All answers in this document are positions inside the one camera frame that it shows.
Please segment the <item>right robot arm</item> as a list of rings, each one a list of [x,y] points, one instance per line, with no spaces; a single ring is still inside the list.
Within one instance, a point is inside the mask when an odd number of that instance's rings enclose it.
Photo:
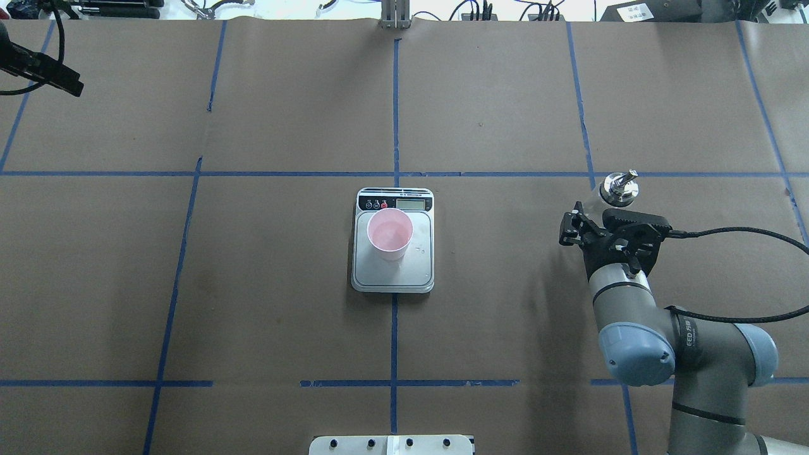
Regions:
[[[774,380],[779,352],[764,323],[807,314],[733,318],[659,307],[648,274],[662,242],[730,233],[682,231],[662,216],[619,208],[601,222],[576,202],[561,219],[559,243],[583,253],[599,348],[612,377],[630,387],[673,380],[668,454],[806,454],[807,446],[746,427],[748,391]]]

